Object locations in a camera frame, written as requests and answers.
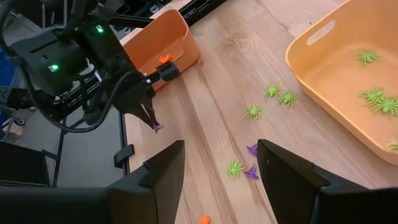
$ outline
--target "wooden table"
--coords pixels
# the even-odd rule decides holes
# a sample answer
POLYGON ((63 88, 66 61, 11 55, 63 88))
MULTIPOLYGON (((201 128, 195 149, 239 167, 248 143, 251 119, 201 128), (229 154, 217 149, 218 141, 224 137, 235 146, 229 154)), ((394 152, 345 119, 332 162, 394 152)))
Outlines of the wooden table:
POLYGON ((378 158, 303 94, 285 63, 289 44, 343 1, 228 0, 191 27, 201 53, 198 62, 154 98, 165 128, 156 134, 126 115, 127 141, 136 148, 131 170, 175 140, 185 140, 176 223, 199 223, 202 215, 212 224, 276 223, 260 180, 225 174, 231 159, 248 167, 256 162, 246 146, 258 139, 365 187, 398 186, 398 167, 378 158), (265 100, 270 84, 298 93, 294 107, 265 100), (244 117, 252 104, 262 106, 258 120, 244 117))

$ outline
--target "orange plastic basket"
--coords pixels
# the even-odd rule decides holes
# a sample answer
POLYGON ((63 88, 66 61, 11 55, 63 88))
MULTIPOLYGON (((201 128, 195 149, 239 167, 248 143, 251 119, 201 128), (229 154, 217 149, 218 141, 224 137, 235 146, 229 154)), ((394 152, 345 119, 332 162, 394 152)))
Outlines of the orange plastic basket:
POLYGON ((398 96, 397 0, 350 0, 292 42, 286 62, 304 92, 379 157, 398 165, 398 117, 372 113, 358 97, 382 88, 398 96), (380 56, 367 66, 356 51, 380 56))
MULTIPOLYGON (((148 26, 123 44, 123 48, 136 68, 150 74, 160 65, 159 58, 169 55, 180 72, 193 65, 199 49, 189 31, 188 24, 176 10, 164 12, 148 26)), ((154 84, 155 90, 166 82, 154 84)))

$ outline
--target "floor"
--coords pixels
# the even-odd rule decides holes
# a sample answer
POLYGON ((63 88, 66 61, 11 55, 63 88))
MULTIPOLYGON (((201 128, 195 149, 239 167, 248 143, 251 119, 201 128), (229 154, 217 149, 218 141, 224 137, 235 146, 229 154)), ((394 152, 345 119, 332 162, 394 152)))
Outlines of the floor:
MULTIPOLYGON (((40 29, 27 20, 10 24, 5 31, 7 43, 31 37, 40 29)), ((68 125, 81 118, 80 110, 68 117, 68 125)), ((26 118, 23 129, 12 127, 8 141, 40 151, 57 153, 60 130, 50 124, 39 111, 20 111, 26 118)), ((113 165, 113 156, 120 150, 118 112, 113 108, 105 122, 95 131, 86 134, 67 134, 63 144, 58 177, 59 187, 104 187, 123 177, 121 169, 113 165)), ((47 158, 50 177, 55 163, 47 158)))
POLYGON ((397 167, 377 157, 309 98, 285 61, 290 43, 341 3, 228 0, 191 26, 198 61, 154 98, 165 128, 155 133, 126 115, 127 141, 136 150, 131 170, 174 141, 185 141, 176 223, 198 223, 202 215, 217 224, 276 223, 260 180, 226 175, 231 160, 247 169, 256 163, 246 146, 258 139, 365 187, 398 186, 397 167), (293 107, 264 99, 265 86, 273 84, 298 94, 293 107), (259 119, 244 117, 247 105, 262 106, 259 119))

